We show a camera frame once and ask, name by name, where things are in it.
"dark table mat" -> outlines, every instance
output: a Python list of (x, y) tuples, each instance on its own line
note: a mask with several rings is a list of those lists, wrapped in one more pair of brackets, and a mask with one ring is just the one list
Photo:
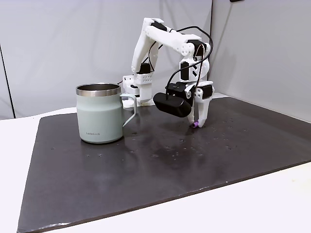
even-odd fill
[(311, 124), (232, 98), (211, 101), (201, 129), (140, 107), (124, 138), (106, 145), (81, 141), (76, 114), (44, 117), (17, 232), (72, 226), (303, 164), (310, 141)]

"white table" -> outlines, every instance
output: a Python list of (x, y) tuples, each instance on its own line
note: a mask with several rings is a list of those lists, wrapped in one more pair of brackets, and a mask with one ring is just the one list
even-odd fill
[[(15, 233), (41, 117), (0, 121), (2, 233)], [(311, 232), (311, 163), (54, 233)]]

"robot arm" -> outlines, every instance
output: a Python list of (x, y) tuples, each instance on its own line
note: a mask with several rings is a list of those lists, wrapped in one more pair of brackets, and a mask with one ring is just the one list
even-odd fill
[[(209, 53), (211, 49), (208, 43), (201, 42), (202, 39), (199, 36), (193, 34), (181, 34), (169, 27), (164, 26), (162, 23), (163, 21), (158, 18), (144, 19), (141, 34), (135, 47), (132, 61), (131, 68), (134, 74), (123, 77), (123, 87), (125, 89), (125, 92), (136, 95), (139, 104), (147, 102), (152, 98), (152, 75), (158, 57), (159, 43), (172, 48), (174, 51), (184, 56), (182, 61), (179, 63), (180, 68), (188, 67), (193, 65), (194, 63), (197, 63), (197, 61), (201, 60), (205, 56), (205, 54)], [(150, 63), (152, 64), (152, 66), (149, 63), (141, 63), (144, 56), (149, 52), (149, 50)], [(198, 75), (200, 69), (201, 77), (204, 77), (209, 70), (209, 62), (207, 59), (202, 62), (202, 67), (200, 67), (200, 65), (197, 65), (194, 67), (183, 69), (179, 73), (180, 82), (171, 83), (168, 87), (166, 87), (168, 89), (169, 95), (173, 96), (174, 100), (179, 98), (179, 109), (175, 109), (174, 106), (170, 106), (170, 100), (164, 101), (162, 95), (164, 93), (158, 93), (155, 95), (154, 101), (157, 108), (161, 111), (170, 113), (178, 117), (188, 116), (190, 123), (194, 123), (194, 118), (192, 117), (192, 115), (193, 101), (195, 101), (196, 99), (195, 92), (197, 91), (197, 89), (198, 91), (199, 89), (202, 90), (200, 85), (198, 85), (199, 87), (197, 87), (196, 85), (199, 78)], [(205, 85), (212, 87), (212, 82), (208, 81), (207, 83), (204, 83)], [(203, 109), (203, 112), (206, 112), (207, 115), (206, 107), (202, 107), (201, 109)], [(198, 126), (201, 127), (203, 124), (204, 122), (202, 122), (201, 120), (201, 123), (199, 123)]]

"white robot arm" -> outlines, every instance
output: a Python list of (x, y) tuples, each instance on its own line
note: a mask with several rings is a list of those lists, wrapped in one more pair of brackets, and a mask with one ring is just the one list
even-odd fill
[[(202, 64), (189, 67), (206, 54), (211, 47), (201, 42), (199, 36), (181, 34), (164, 26), (163, 20), (158, 18), (145, 18), (138, 43), (135, 47), (132, 71), (133, 75), (123, 77), (125, 92), (136, 95), (138, 103), (142, 104), (152, 98), (152, 75), (158, 56), (158, 44), (172, 48), (184, 58), (179, 66), (183, 68), (179, 73), (179, 82), (169, 84), (167, 94), (157, 93), (154, 97), (157, 108), (169, 114), (186, 117), (194, 126), (202, 127), (206, 118), (209, 101), (214, 88), (211, 81), (200, 82), (209, 70), (209, 62), (205, 59)], [(141, 63), (149, 52), (149, 63)], [(194, 122), (193, 102), (199, 104), (199, 120)]]

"black cable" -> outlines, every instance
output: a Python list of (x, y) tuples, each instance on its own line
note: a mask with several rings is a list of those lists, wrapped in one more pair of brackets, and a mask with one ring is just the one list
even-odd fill
[(203, 58), (201, 61), (196, 62), (196, 63), (194, 63), (194, 64), (192, 64), (192, 65), (190, 65), (190, 66), (187, 66), (187, 67), (183, 67), (183, 68), (181, 68), (181, 69), (178, 69), (177, 71), (175, 71), (175, 72), (172, 74), (172, 76), (170, 77), (169, 81), (167, 82), (167, 86), (166, 86), (166, 93), (165, 93), (165, 94), (166, 94), (166, 100), (168, 100), (168, 98), (169, 98), (168, 86), (169, 86), (169, 84), (171, 83), (171, 81), (172, 81), (173, 77), (175, 76), (175, 74), (177, 74), (178, 72), (182, 71), (183, 69), (187, 69), (187, 68), (193, 67), (193, 66), (195, 66), (195, 65), (197, 65), (197, 64), (199, 64), (199, 63), (202, 64), (202, 62), (204, 62), (204, 61), (210, 56), (210, 54), (212, 53), (213, 46), (214, 46), (214, 45), (213, 45), (213, 40), (212, 40), (212, 38), (210, 37), (209, 34), (207, 34), (205, 31), (203, 31), (203, 30), (202, 30), (201, 28), (199, 28), (198, 26), (189, 26), (189, 27), (186, 27), (186, 28), (177, 30), (177, 32), (180, 32), (180, 31), (183, 31), (183, 30), (187, 30), (187, 29), (190, 29), (190, 28), (196, 28), (196, 29), (198, 29), (200, 32), (202, 32), (203, 34), (205, 34), (205, 35), (209, 38), (210, 51), (208, 52), (207, 56), (206, 56), (205, 58)]
[(13, 106), (13, 101), (12, 101), (12, 95), (11, 95), (10, 86), (9, 86), (9, 81), (8, 81), (8, 76), (6, 75), (6, 69), (5, 69), (5, 65), (4, 65), (4, 59), (3, 59), (1, 44), (0, 44), (0, 55), (1, 55), (1, 58), (2, 58), (2, 64), (3, 64), (3, 69), (4, 69), (4, 75), (5, 75), (5, 79), (6, 79), (6, 85), (7, 85), (7, 87), (8, 87), (8, 91), (9, 91), (9, 97), (10, 97), (10, 102), (11, 102), (13, 117), (16, 118), (15, 110), (14, 110), (14, 106)]
[(152, 71), (154, 71), (155, 69), (154, 69), (154, 67), (152, 66), (151, 61), (150, 61), (150, 51), (151, 51), (151, 48), (153, 47), (153, 45), (155, 45), (155, 43), (156, 43), (156, 41), (151, 45), (151, 47), (150, 47), (150, 49), (149, 49), (149, 52), (148, 52), (148, 57), (146, 57), (146, 59), (143, 61), (143, 63), (144, 63), (145, 61), (147, 61), (147, 58), (149, 59), (149, 64), (150, 64), (150, 66), (151, 66), (151, 68), (152, 68)]
[[(196, 51), (196, 54), (197, 54), (197, 52), (198, 52), (200, 46), (203, 47), (203, 54), (204, 54), (204, 53), (205, 53), (205, 49), (204, 49), (204, 46), (203, 46), (202, 44), (199, 45), (199, 47), (198, 47), (198, 49), (197, 49), (197, 51)], [(201, 79), (202, 65), (203, 65), (203, 63), (200, 64), (199, 76), (198, 76), (198, 80), (196, 81), (196, 85), (195, 85), (194, 90), (196, 90), (196, 88), (198, 87), (199, 82), (200, 82), (200, 79)]]
[(152, 68), (152, 71), (154, 71), (155, 69), (154, 69), (154, 67), (152, 66), (151, 61), (150, 61), (150, 51), (151, 51), (152, 46), (155, 45), (155, 43), (156, 43), (156, 41), (151, 45), (151, 47), (150, 47), (150, 49), (149, 49), (149, 52), (148, 52), (149, 64), (150, 64), (150, 66), (151, 66), (151, 68)]

